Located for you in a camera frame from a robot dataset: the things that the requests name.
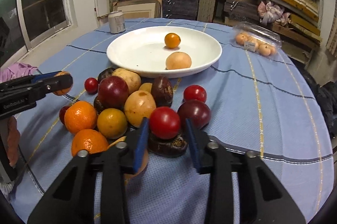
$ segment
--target clear plastic egg carton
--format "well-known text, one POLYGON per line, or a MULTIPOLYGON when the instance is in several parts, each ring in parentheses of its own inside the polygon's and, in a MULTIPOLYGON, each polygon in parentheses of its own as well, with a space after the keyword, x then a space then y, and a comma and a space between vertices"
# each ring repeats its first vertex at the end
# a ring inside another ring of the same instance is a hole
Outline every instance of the clear plastic egg carton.
POLYGON ((278 34, 258 25, 243 22, 234 26, 233 29, 237 44, 269 59, 273 59, 282 46, 278 34))

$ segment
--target blue tablecloth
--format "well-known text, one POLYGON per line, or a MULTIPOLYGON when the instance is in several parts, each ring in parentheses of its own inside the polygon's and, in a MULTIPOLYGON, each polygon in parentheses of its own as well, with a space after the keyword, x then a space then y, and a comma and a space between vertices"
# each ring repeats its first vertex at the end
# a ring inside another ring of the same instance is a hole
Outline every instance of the blue tablecloth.
MULTIPOLYGON (((311 90, 291 60, 280 50, 276 60, 240 48, 230 27, 188 20, 133 19, 127 32, 170 25, 193 28, 216 38, 223 48, 220 60, 207 70, 184 77, 178 84, 172 108, 177 110, 183 90, 199 84, 207 90, 212 120, 206 131, 230 149, 263 154, 263 160, 279 178, 307 222, 329 196, 334 179, 332 148, 321 110, 311 90)), ((111 63, 108 45, 113 35, 108 25, 92 31, 45 61, 39 70, 69 71, 74 86, 68 95, 53 94, 37 107, 17 117, 21 132, 18 163, 22 169, 11 194, 11 204, 27 221, 49 185, 71 160, 73 135, 58 120, 61 107, 71 101, 93 102, 83 83, 111 63)), ((239 223, 239 196, 234 177, 235 223, 239 223)), ((127 185, 131 223, 203 223, 209 175, 198 175, 189 152, 174 159, 150 154, 146 172, 127 185)), ((95 222, 99 223, 100 177, 95 198, 95 222)))

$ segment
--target plastic container lid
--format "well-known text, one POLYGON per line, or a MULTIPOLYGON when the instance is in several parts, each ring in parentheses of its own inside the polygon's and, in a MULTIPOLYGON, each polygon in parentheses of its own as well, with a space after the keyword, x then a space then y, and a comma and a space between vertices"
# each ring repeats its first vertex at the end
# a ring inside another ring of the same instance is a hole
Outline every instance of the plastic container lid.
POLYGON ((281 48, 282 46, 280 35, 256 24, 242 22, 234 26, 233 29, 235 29, 237 33, 247 32, 252 37, 265 43, 272 44, 277 48, 281 48))

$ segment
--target plate rim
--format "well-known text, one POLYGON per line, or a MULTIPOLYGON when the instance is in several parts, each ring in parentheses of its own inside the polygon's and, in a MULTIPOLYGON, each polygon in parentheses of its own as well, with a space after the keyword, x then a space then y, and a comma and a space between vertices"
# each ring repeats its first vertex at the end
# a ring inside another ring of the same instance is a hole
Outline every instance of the plate rim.
POLYGON ((217 42, 217 44, 218 44, 218 46, 219 46, 219 48, 220 48, 220 51, 219 51, 218 56, 217 56, 215 59, 213 59, 212 61, 209 61, 209 62, 207 62, 207 63, 205 63, 205 64, 203 64, 203 65, 199 65, 199 66, 196 66, 196 67, 192 67, 192 68, 191 68, 191 67, 190 67, 190 68, 182 68, 182 69, 172 69, 172 70, 161 70, 161 71, 150 71, 150 70, 132 69, 132 68, 130 68, 130 67, 127 67, 126 65, 117 64, 117 63, 111 61, 111 59, 109 58, 109 55, 108 55, 107 52, 108 52, 109 48, 112 47, 113 42, 115 42, 118 38, 121 38, 121 37, 124 36, 125 34, 128 34, 128 33, 131 33, 131 32, 133 32, 133 31, 137 31, 137 30, 141 29, 141 28, 138 28, 138 29, 132 30, 132 31, 130 31, 130 32, 123 33, 123 35, 120 35, 120 36, 118 36, 117 38, 115 38, 115 39, 108 45, 108 47, 107 47, 107 52, 106 52, 107 58, 108 58, 109 61, 110 61, 111 63, 113 63, 114 65, 117 65, 117 66, 119 66, 119 67, 121 67, 121 68, 123 68, 123 69, 125 69, 125 70, 128 70, 128 71, 132 71, 132 72, 135 72, 135 73, 156 73, 156 74, 175 74, 175 73, 179 73, 179 74, 180 74, 180 73, 184 73, 184 72, 190 72, 191 69, 199 70, 199 69, 201 69, 201 68, 207 68, 207 67, 210 67, 212 64, 214 64, 215 62, 217 62, 217 61, 220 59, 220 57, 221 57, 221 55, 222 55, 222 46, 221 46, 221 44, 219 43, 219 41, 218 41, 216 38, 212 37, 211 35, 209 35, 209 34, 207 34, 207 33, 205 33, 205 32, 202 32, 202 31, 199 31, 199 30, 196 30, 196 29, 192 29, 192 28, 187 28, 187 27, 175 27, 175 26, 171 26, 171 25, 170 25, 170 26, 157 25, 157 26, 144 27, 144 28, 163 28, 163 27, 165 27, 165 28, 166 28, 166 27, 168 27, 168 28, 184 28, 184 29, 189 29, 189 30, 193 30, 193 31, 198 31, 198 32, 200 32, 200 33, 203 33, 203 34, 209 36, 210 38, 212 38, 213 40, 215 40, 215 41, 217 42))

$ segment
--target purple cloth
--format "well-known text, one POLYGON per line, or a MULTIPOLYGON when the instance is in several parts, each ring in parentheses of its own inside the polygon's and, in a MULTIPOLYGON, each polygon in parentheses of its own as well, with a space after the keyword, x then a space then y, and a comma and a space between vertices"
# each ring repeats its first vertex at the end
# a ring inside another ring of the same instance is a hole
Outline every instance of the purple cloth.
POLYGON ((37 67, 33 67, 29 64, 14 63, 10 67, 0 71, 0 83, 11 79, 32 75, 36 69, 37 67))

